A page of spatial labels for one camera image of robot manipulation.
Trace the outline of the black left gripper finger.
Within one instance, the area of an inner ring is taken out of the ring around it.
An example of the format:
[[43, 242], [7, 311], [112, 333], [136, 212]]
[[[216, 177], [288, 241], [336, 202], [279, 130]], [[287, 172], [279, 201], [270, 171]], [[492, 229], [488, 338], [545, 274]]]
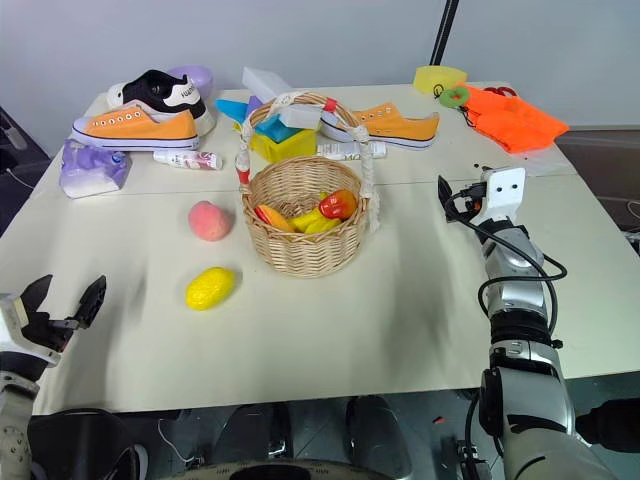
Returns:
[[39, 308], [44, 302], [53, 276], [45, 275], [30, 283], [20, 295], [24, 310], [29, 321], [48, 321], [50, 314], [40, 311]]
[[105, 298], [106, 276], [101, 275], [87, 287], [80, 298], [75, 314], [69, 318], [72, 329], [88, 329], [94, 322]]

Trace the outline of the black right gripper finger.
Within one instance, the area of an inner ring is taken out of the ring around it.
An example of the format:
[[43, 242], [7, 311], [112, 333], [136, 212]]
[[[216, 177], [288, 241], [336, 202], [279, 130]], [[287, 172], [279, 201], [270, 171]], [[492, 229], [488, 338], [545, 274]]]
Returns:
[[455, 215], [451, 215], [451, 211], [449, 207], [449, 200], [453, 196], [453, 192], [449, 182], [441, 175], [439, 175], [437, 179], [437, 194], [438, 194], [438, 199], [444, 210], [446, 220], [454, 221]]

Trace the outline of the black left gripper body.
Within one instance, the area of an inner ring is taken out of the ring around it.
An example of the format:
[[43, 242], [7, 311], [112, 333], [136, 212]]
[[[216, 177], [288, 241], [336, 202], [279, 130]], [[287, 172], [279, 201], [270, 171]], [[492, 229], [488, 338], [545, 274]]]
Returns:
[[57, 365], [80, 322], [73, 317], [51, 320], [46, 312], [20, 310], [21, 334], [26, 341], [19, 353], [21, 364]]

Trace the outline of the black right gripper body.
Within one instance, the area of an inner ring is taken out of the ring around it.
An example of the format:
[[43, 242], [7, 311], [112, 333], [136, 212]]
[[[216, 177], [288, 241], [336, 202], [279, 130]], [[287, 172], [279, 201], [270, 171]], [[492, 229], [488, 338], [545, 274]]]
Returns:
[[[483, 199], [486, 197], [487, 183], [477, 182], [452, 195], [449, 199], [450, 220], [472, 220], [482, 208]], [[456, 207], [458, 200], [464, 201], [464, 210]]]

